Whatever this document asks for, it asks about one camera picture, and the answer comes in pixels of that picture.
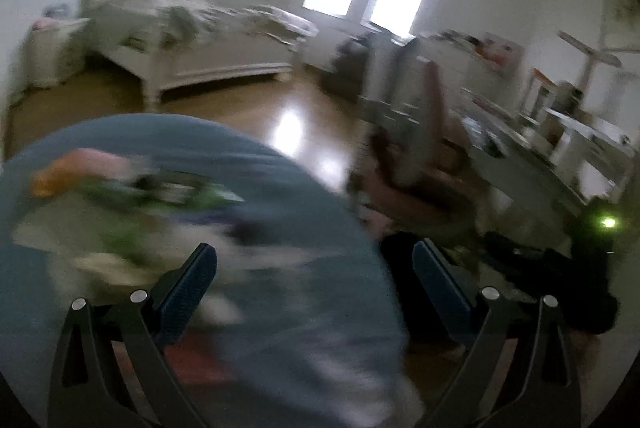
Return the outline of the white desk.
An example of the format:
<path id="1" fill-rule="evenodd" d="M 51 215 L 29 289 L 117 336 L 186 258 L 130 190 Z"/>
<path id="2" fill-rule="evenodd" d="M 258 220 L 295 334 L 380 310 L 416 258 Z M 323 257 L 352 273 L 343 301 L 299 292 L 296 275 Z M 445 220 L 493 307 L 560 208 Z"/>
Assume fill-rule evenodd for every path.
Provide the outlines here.
<path id="1" fill-rule="evenodd" d="M 491 187 L 511 205 L 495 229 L 514 241 L 562 251 L 567 230 L 590 205 L 601 204 L 594 225 L 614 234 L 630 230 L 623 197 L 634 176 L 637 152 L 577 119 L 548 109 L 561 128 L 559 144 L 544 154 L 494 113 L 470 100 L 458 110 L 469 137 L 469 157 Z"/>

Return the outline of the white model airplane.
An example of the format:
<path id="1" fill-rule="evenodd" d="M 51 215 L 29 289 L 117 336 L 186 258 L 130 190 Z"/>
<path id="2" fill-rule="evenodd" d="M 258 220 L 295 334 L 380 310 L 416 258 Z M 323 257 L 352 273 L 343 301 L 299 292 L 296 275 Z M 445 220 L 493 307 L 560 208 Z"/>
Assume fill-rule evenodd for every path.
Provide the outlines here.
<path id="1" fill-rule="evenodd" d="M 602 49 L 597 49 L 586 45 L 575 36 L 570 35 L 570 33 L 559 31 L 556 35 L 586 56 L 585 64 L 577 77 L 576 83 L 574 84 L 575 89 L 579 90 L 583 94 L 587 92 L 591 76 L 598 64 L 602 63 L 605 66 L 612 66 L 612 68 L 620 69 L 622 67 L 622 60 L 617 57 L 617 54 L 638 54 L 639 52 L 638 46 L 613 48 L 604 47 Z"/>

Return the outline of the pink desk chair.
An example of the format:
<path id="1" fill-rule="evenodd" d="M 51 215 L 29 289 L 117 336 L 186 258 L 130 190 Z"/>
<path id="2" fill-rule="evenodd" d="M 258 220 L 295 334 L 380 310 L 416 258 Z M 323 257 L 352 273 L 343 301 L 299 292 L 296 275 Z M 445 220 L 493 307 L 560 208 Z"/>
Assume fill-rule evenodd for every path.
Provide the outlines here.
<path id="1" fill-rule="evenodd" d="M 399 111 L 369 101 L 364 142 L 349 174 L 349 203 L 386 220 L 393 232 L 450 241 L 476 232 L 482 183 L 464 141 L 452 133 L 438 65 L 421 57 L 398 70 L 418 84 L 416 104 Z"/>

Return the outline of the white bed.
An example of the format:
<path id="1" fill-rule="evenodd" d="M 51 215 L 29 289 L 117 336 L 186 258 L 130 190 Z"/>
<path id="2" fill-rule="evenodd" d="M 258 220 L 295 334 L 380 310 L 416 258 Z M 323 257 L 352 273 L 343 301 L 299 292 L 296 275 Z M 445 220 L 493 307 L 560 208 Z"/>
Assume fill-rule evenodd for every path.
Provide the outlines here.
<path id="1" fill-rule="evenodd" d="M 288 74 L 317 27 L 269 5 L 209 0 L 82 0 L 91 51 L 141 82 L 143 107 L 164 92 L 232 78 Z"/>

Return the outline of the white nightstand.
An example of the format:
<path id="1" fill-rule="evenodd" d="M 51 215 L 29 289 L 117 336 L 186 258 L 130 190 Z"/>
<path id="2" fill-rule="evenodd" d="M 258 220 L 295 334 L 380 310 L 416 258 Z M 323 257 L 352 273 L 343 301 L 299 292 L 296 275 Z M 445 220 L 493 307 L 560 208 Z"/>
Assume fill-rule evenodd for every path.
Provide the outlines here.
<path id="1" fill-rule="evenodd" d="M 27 81 L 35 88 L 64 83 L 85 67 L 89 18 L 50 11 L 32 25 L 27 40 Z"/>

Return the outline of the white dresser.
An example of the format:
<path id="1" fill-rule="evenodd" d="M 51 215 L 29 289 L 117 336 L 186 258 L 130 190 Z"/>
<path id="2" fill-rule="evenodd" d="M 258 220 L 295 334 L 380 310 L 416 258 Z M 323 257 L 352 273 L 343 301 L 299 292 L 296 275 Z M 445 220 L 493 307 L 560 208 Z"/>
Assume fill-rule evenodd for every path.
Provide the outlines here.
<path id="1" fill-rule="evenodd" d="M 397 110 L 418 104 L 421 83 L 414 72 L 420 61 L 432 61 L 438 67 L 447 107 L 457 107 L 467 92 L 497 103 L 506 94 L 521 55 L 520 45 L 491 33 L 481 40 L 454 31 L 422 33 L 395 54 L 387 90 L 390 104 Z"/>

